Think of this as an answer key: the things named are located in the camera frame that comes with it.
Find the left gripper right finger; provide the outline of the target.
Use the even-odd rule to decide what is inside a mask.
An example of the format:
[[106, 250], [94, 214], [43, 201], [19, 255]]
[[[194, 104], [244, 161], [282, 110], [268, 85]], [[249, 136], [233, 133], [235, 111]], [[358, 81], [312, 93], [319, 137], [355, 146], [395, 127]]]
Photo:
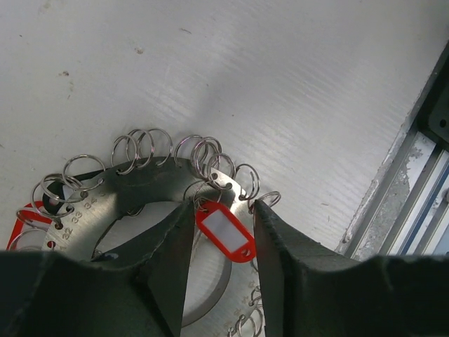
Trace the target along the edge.
[[267, 336], [447, 336], [448, 258], [336, 253], [254, 203]]

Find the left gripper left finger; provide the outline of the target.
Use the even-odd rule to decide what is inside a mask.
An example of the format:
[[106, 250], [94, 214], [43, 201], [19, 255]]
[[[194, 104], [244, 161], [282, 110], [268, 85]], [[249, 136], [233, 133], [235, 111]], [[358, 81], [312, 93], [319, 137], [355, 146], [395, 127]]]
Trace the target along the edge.
[[1, 253], [2, 336], [179, 336], [194, 207], [92, 262], [56, 252]]

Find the silver key red tag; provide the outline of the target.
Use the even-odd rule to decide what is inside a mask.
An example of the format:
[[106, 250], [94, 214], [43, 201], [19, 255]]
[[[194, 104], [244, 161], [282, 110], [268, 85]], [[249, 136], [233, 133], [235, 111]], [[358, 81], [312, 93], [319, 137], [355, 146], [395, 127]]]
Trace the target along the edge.
[[256, 257], [255, 239], [222, 203], [206, 201], [196, 211], [196, 226], [232, 262], [249, 263]]

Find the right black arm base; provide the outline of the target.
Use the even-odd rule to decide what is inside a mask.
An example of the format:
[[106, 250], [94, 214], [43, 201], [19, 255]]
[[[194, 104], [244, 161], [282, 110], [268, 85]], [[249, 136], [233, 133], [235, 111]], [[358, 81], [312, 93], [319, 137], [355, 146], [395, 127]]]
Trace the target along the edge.
[[413, 128], [448, 150], [448, 44], [445, 45], [416, 104]]

